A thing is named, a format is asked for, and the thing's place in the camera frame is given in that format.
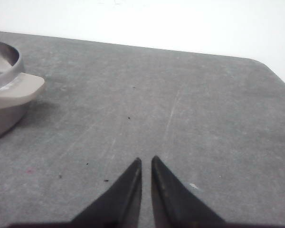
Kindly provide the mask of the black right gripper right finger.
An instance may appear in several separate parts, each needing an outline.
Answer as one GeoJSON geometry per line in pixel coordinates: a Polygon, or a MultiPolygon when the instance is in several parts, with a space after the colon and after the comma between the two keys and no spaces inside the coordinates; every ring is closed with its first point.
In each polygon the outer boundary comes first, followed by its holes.
{"type": "Polygon", "coordinates": [[[192,194],[158,156],[152,158],[152,206],[157,228],[226,225],[226,221],[192,194]]]}

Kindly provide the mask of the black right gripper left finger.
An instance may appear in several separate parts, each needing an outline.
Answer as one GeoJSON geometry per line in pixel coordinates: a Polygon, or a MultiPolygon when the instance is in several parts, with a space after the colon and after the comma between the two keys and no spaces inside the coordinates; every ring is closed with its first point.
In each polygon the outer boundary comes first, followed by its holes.
{"type": "Polygon", "coordinates": [[[136,228],[142,199],[142,161],[136,158],[114,184],[72,225],[76,228],[136,228]]]}

